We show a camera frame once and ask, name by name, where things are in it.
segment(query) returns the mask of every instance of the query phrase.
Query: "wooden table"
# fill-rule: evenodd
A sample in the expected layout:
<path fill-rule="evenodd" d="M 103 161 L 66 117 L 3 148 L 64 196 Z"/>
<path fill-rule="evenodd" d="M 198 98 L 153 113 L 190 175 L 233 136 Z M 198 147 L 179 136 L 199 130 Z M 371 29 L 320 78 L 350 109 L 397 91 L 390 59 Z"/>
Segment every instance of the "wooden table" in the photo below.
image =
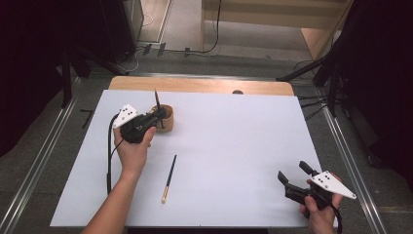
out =
<path fill-rule="evenodd" d="M 201 48 L 204 21 L 217 19 L 218 4 L 219 0 L 203 0 Z M 352 4 L 353 0 L 225 0 L 220 21 L 299 27 L 313 59 L 319 59 Z"/>
<path fill-rule="evenodd" d="M 290 84 L 272 81 L 117 76 L 109 85 L 109 90 L 153 91 L 155 88 L 170 92 L 231 94 L 242 91 L 246 95 L 294 96 Z"/>

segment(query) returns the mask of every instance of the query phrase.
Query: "wooden pen holder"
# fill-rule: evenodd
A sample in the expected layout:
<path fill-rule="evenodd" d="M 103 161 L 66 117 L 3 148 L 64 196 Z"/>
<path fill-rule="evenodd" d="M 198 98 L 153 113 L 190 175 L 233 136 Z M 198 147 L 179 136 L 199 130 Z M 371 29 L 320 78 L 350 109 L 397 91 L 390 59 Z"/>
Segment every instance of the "wooden pen holder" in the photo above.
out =
<path fill-rule="evenodd" d="M 167 110 L 167 116 L 165 117 L 165 119 L 163 119 L 164 127 L 162 127 L 161 122 L 158 122 L 156 126 L 157 133 L 168 133 L 172 131 L 173 128 L 173 109 L 170 105 L 161 104 L 161 106 Z M 152 107 L 151 112 L 157 110 L 158 107 L 155 105 L 154 107 Z"/>

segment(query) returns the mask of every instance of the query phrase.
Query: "wrist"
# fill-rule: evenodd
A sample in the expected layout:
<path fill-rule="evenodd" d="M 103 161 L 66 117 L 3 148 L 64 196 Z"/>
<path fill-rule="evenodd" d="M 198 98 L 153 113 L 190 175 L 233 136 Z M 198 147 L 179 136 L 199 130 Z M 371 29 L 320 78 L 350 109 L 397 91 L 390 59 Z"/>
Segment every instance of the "wrist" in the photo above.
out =
<path fill-rule="evenodd" d="M 139 180 L 140 174 L 141 174 L 141 171 L 122 170 L 119 180 L 136 183 Z"/>

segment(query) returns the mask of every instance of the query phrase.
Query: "white triangular marker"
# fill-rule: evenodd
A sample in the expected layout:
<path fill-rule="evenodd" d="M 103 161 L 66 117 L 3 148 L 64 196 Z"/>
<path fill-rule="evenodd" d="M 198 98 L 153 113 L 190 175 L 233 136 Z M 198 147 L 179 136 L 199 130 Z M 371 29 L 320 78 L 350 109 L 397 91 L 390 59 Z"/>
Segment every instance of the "white triangular marker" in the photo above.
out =
<path fill-rule="evenodd" d="M 329 192 L 338 193 L 351 199 L 357 198 L 355 193 L 344 186 L 344 184 L 334 177 L 329 171 L 313 176 L 312 182 Z"/>
<path fill-rule="evenodd" d="M 131 105 L 126 104 L 119 112 L 118 118 L 113 122 L 113 128 L 119 128 L 122 125 L 129 122 L 138 115 L 137 110 L 131 107 Z"/>

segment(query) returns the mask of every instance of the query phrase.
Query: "table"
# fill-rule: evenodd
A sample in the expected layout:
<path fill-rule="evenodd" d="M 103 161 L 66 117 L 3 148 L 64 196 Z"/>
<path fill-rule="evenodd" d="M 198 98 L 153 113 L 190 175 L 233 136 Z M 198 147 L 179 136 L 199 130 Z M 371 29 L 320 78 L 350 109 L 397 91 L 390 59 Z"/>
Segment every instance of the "table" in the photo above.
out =
<path fill-rule="evenodd" d="M 216 20 L 219 0 L 203 0 L 204 21 Z M 344 24 L 353 0 L 225 0 L 220 20 L 300 27 L 313 59 L 319 59 L 335 32 Z"/>
<path fill-rule="evenodd" d="M 109 91 L 103 92 L 51 226 L 84 226 L 89 222 L 106 197 L 107 138 L 100 136 L 105 136 L 108 121 L 123 101 L 149 109 L 154 104 L 155 88 L 161 103 L 174 108 L 174 129 L 156 134 L 152 141 L 127 226 L 307 225 L 298 213 L 298 205 L 284 198 L 283 186 L 277 180 L 278 170 L 282 170 L 291 182 L 305 186 L 308 176 L 298 168 L 300 160 L 320 171 L 289 84 L 115 77 Z M 244 95 L 231 95 L 233 90 L 241 90 Z M 173 154 L 178 158 L 168 200 L 163 205 L 161 198 Z M 114 155 L 112 184 L 120 170 Z"/>

